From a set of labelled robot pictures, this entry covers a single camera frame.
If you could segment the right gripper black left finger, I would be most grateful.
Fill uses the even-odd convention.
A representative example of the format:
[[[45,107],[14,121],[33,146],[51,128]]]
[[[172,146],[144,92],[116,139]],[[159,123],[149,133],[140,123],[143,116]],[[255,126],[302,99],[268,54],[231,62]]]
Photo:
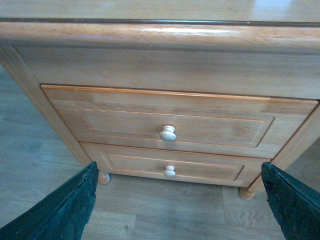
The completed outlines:
[[[96,202],[99,170],[91,162],[0,229],[2,240],[80,240]]]

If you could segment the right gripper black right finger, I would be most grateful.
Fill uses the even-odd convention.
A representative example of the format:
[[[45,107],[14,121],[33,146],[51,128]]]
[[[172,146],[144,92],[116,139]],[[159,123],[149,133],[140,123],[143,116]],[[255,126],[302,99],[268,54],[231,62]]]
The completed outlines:
[[[261,165],[267,201],[287,240],[320,238],[320,193],[270,162]]]

